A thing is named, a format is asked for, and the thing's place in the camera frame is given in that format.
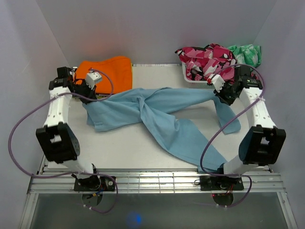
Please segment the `light blue trousers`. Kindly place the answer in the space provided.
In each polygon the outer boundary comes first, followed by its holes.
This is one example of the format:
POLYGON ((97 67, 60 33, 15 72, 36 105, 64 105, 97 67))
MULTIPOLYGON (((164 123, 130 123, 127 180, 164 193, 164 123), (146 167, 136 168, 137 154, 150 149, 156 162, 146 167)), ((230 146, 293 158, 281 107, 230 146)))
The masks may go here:
POLYGON ((241 124, 231 108, 220 102, 210 90, 191 88, 136 88, 110 98, 84 104, 87 124, 96 132, 143 123, 156 142, 172 156, 214 172, 226 162, 208 139, 189 119, 177 119, 173 113, 189 106, 213 101, 219 126, 225 135, 239 132, 241 124))

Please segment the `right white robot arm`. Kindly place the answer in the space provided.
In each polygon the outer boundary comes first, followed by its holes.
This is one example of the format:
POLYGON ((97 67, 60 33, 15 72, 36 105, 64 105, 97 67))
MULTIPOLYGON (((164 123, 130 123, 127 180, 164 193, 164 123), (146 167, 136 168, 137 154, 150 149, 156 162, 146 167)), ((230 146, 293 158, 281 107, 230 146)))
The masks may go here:
POLYGON ((226 82, 220 74, 209 77, 220 101, 231 105, 240 99, 245 108, 249 130, 242 139, 238 155, 220 165, 215 177, 216 186, 227 189, 232 175, 238 176, 259 167, 274 164, 286 139, 286 132, 272 121, 263 98, 263 81, 251 73, 251 68, 239 65, 234 70, 234 81, 226 82))

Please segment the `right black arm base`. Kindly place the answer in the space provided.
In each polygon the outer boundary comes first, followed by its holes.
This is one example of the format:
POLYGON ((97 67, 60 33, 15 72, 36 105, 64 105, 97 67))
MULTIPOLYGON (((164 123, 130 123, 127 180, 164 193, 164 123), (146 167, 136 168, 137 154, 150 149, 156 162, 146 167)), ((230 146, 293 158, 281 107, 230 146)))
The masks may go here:
POLYGON ((214 177, 214 176, 200 176, 199 186, 201 191, 242 191, 244 185, 241 178, 233 177, 214 177))

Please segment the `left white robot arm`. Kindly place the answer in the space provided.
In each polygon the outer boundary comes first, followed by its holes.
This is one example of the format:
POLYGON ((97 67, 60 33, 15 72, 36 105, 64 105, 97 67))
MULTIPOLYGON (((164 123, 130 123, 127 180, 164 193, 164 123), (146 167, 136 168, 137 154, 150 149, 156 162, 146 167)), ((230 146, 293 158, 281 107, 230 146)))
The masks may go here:
POLYGON ((91 71, 81 79, 81 84, 76 84, 71 68, 60 67, 57 69, 57 74, 58 77, 49 83, 52 101, 43 127, 36 130, 36 137, 49 162, 64 165, 72 172, 76 172, 75 177, 85 179, 85 186, 94 191, 101 186, 101 179, 91 174, 94 172, 92 163, 79 159, 81 148, 76 135, 68 125, 68 114, 71 93, 96 99, 95 85, 102 80, 102 76, 91 71))

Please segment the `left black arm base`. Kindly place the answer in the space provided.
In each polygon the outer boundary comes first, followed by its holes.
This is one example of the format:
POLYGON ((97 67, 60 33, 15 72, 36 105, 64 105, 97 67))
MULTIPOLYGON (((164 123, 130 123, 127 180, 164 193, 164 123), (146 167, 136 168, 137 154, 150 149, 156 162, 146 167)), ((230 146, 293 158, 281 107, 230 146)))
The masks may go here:
POLYGON ((98 192, 98 191, 114 191, 116 177, 107 176, 90 176, 88 178, 78 179, 75 175, 74 191, 78 192, 98 192))

